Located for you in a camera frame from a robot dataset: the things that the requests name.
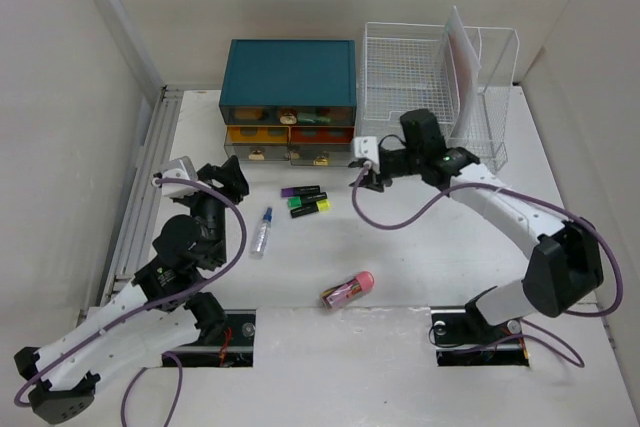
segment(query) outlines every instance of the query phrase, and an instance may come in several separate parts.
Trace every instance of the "wire basket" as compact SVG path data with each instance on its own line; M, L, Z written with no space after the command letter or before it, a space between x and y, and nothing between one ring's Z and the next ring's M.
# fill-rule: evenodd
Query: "wire basket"
M360 70L358 135L382 138L395 134L402 138L400 116L426 108L436 115L447 145L465 147L492 172L499 171L507 162L504 133L518 35L506 28L465 30L482 64L478 102L470 112L465 132L451 137L460 113L460 97L445 26L367 23ZM385 148L399 146L393 138L385 141Z

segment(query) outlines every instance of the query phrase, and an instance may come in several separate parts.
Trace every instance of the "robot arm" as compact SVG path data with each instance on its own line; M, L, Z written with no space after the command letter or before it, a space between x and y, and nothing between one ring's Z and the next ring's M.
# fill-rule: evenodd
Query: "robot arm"
M214 188L234 204L249 194L237 157L221 167L195 172L187 157L163 166L157 177L192 180ZM162 195L190 209L163 226L153 241L157 255L112 298L72 332L41 348L25 347L15 355L20 374L29 380L69 349L96 332L99 338L44 375L29 392L32 410L50 424L84 411L121 370L149 366L164 352L198 339L213 340L225 327L225 311L211 293L195 293L180 301L143 311L105 327L143 305L182 292L204 280L200 270L227 261L225 206L217 199L181 184L162 184Z
M436 117L426 109L400 117L404 148L386 150L375 137L356 137L352 166L370 165L360 186L383 192L393 179L420 175L450 197L491 222L529 259L523 279L494 287L469 301L464 322L477 342L511 319L540 312L557 317L602 284L596 239L575 222L562 221L545 210L501 194L507 188L475 155L462 147L448 148ZM495 190L455 187L484 183Z

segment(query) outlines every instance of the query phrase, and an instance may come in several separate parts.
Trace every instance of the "purple cable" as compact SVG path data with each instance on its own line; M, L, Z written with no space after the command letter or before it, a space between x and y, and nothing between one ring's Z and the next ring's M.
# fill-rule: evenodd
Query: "purple cable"
M472 354L473 352L483 352L483 351L485 351L487 349L490 349L491 347L496 347L496 346L498 346L500 344L503 344L503 343L508 342L510 340L513 340L513 339L529 339L529 340L533 340L533 341L538 342L539 344L545 346L551 352L553 352L554 354L562 357L564 360L566 360L570 364L575 365L576 367L578 367L580 369L584 368L585 364L584 364L584 360L582 359L582 356L578 353L578 351L576 349L571 347L566 340L561 339L560 337L558 337L553 332L550 332L547 329L544 329L544 328L540 327L538 324L534 324L533 322L530 322L528 320L520 319L520 322L522 322L523 324L528 325L529 327L533 327L534 329L539 330L540 332L542 332L544 334L547 334L552 339L554 339L554 340L558 341L560 344L564 345L567 348L567 350L573 354L575 359L572 359L567 354L565 354L563 352L560 352L558 349L556 349L550 343L545 342L544 340L539 339L538 337L536 337L534 335L529 335L529 334L508 335L506 337L502 337L499 340L496 340L495 342L491 342L490 344L479 345L477 347L471 347L471 348L468 348L468 349L456 349L455 353L456 354Z
M171 404L171 409L169 409L169 415L167 415L167 420L165 420L164 426L163 426L163 427L168 427L169 422L171 422L171 418L173 417L173 413L176 410L176 406L178 405L180 392L182 392L182 376L183 376L184 368L182 367L182 362L180 362L180 359L172 352L165 352L162 355L163 357L169 357L171 360L173 360L176 363L176 366L178 367L178 385L176 386L176 394L173 397L173 403ZM125 390L124 392L124 397L122 398L122 405L120 405L120 421L122 422L122 427L128 427L125 411L127 409L127 400L129 399L131 390L133 389L133 386L136 384L138 379L140 379L140 377L142 377L142 374L144 374L147 370L148 369L146 367L143 369L140 369L140 372L138 372L135 375L135 377L129 383L127 390Z
M215 273L214 275L212 275L208 279L205 279L202 282L199 282L199 283L189 287L188 289L183 290L182 292L178 292L177 294L169 295L169 296L164 297L162 299L154 300L153 302L147 302L146 304L141 305L140 307L136 307L131 312L127 312L126 314L121 315L117 319L115 319L115 320L111 321L110 323L108 323L107 325L105 325L104 328L102 329L102 331L100 331L100 332L108 332L109 330L113 329L115 326L121 324L122 322L124 322L125 320L133 317L134 315L139 314L140 312L143 312L145 310L151 310L151 309L154 309L154 308L156 308L156 307L158 307L158 306L160 306L162 304L165 304L167 302L174 302L176 300L184 299L185 297L188 297L191 294L195 294L196 292L202 290L204 287L209 285L211 282L214 282L215 280L218 280L224 274L229 272L229 270L231 270L233 268L233 266L238 263L238 261L240 260L240 257L242 257L242 254L244 253L244 249L245 249L245 247L247 245L247 226L246 226L246 224L244 222L244 219L242 218L242 214L240 213L238 208L235 205L233 205L233 202L231 202L229 199L227 199L224 195L216 192L212 188L207 187L206 185L201 184L199 182L194 182L194 181L185 180L185 179L157 179L157 183L158 183L158 185L162 185L162 184L181 184L181 185L188 185L190 187L195 187L196 189L198 189L198 190L200 190L200 191L202 191L202 192L204 192L206 194L209 194L212 197L215 197L220 202L222 202L225 206L229 207L229 209L231 209L231 211L234 213L234 215L238 219L238 223L240 224L240 232L241 232L240 247L238 248L238 252L233 257L233 259L231 259L231 261L229 263L227 263L227 265L225 265L224 268L222 268L219 272ZM57 358L52 363L47 365L44 369L39 371L36 375L31 377L31 379L29 379L27 381L27 383L24 384L20 388L18 393L15 395L15 397L13 399L13 403L18 407L24 407L24 408L31 407L31 404L29 402L23 402L22 401L22 396L25 394L25 392L27 390L29 390L30 387L35 385L35 383L38 380L40 380L43 376L47 375L49 372L51 372L53 369L55 369L62 362L64 362L65 360L70 358L72 355L74 355L76 352L82 350L87 345L89 345L91 342L93 342L94 340L99 338L100 335L101 335L100 332L95 332L94 334L91 334L85 340L80 342L75 347L69 349L67 352L64 353L64 355L61 355L59 358Z
M616 296L615 296L615 299L613 300L613 303L608 308L606 308L604 310L601 310L599 312L576 312L576 311L573 311L573 310L567 310L565 313L567 313L569 315L575 315L577 317L604 317L605 315L612 314L613 312L615 312L618 309L618 307L620 307L620 304L622 303L622 296L623 296L623 285L622 285L622 274L620 272L620 266L618 265L618 261L617 261L615 255L614 255L614 253L613 253L613 250L611 250L611 247L609 247L609 244L602 237L602 235L600 235L600 233L598 231L596 231L596 229L594 229L593 226L589 222L585 221L581 217L573 214L572 212L569 212L568 210L566 210L566 209L564 209L562 207L558 207L557 205L551 204L551 203L546 202L544 200L536 199L535 197L531 197L531 196L528 196L526 194L521 194L520 192L515 192L515 191L509 190L509 189L503 189L503 188L500 188L500 187L497 187L497 186L491 185L491 184L486 184L486 183L481 183L481 182L470 182L470 183L467 183L467 184L455 185L453 187L449 187L449 188L444 189L443 191L439 192L435 197L430 199L429 202L427 202L415 215L413 215L412 217L408 218L404 222L400 222L398 224L393 224L393 225L384 225L384 224L380 224L378 222L375 222L374 220L371 220L369 217L367 217L367 215L362 211L362 209L358 205L358 199L357 199L358 187L360 186L360 183L362 182L362 179L367 174L367 172L369 171L370 168L371 168L371 166L365 165L364 168L360 171L360 174L358 174L358 177L356 178L356 181L353 184L353 190L351 191L351 203L353 204L353 208L355 209L357 214L360 216L360 218L362 218L362 220L364 220L367 224L369 224L369 225L371 225L371 226L373 226L373 227L375 227L377 229L381 229L381 230L398 230L398 229L402 229L403 227L406 227L406 226L412 224L413 222L415 222L416 220L418 220L427 210L429 210L431 207L433 207L433 205L436 202L438 202L440 199L442 199L444 197L448 197L452 192L455 192L457 190L469 189L469 188L487 189L487 190L492 190L492 191L498 191L499 190L500 194L504 194L504 195L509 196L509 197L514 197L514 198L522 200L524 202L529 202L531 204L536 204L536 205L539 205L541 207L544 207L545 209L549 209L549 210L552 210L552 211L554 211L554 212L556 212L558 214L564 215L565 217L567 217L567 218L571 219L572 221L574 221L576 224L578 224L584 230L589 232L596 239L596 241L600 244L600 246L602 247L602 250L604 250L605 255L607 256L607 258L609 259L609 262L611 263L611 269L613 270L613 276L614 276L615 282L616 282ZM474 347L472 349L466 349L466 350L461 350L461 351L456 351L456 352L460 352L460 353L477 352L479 350L483 350L483 349L485 349L487 347L493 347L495 345L501 344L502 342L506 342L506 341L511 340L511 339L529 338L529 339L535 340L536 342L539 342L539 343L543 344L545 347L547 347L550 350L552 350L553 352L557 353L558 355L560 355L561 357L566 359L571 364L573 364L573 365L575 365L577 367L584 367L584 361L582 360L582 357L580 357L578 352L575 349L573 349L571 346L569 346L569 344L567 344L564 340L560 339L555 334L552 334L551 332L543 329L542 327L533 324L532 322L525 321L525 320L522 320L522 322L527 324L527 325L529 325L529 326L531 326L531 327L533 327L533 328L535 328L535 329L538 329L539 331L551 336L552 338L554 338L557 341L559 341L560 343L562 343L565 347L567 347L571 351L572 354L574 354L576 356L578 361L576 362L573 359L568 358L565 354L562 354L556 348L552 347L550 344L544 342L543 340L538 339L537 337L533 337L533 336L527 335L527 334L517 334L517 335L508 336L508 337L505 337L503 339L500 339L499 341L493 342L493 343L488 344L488 345L484 345L484 346L480 346L480 347Z

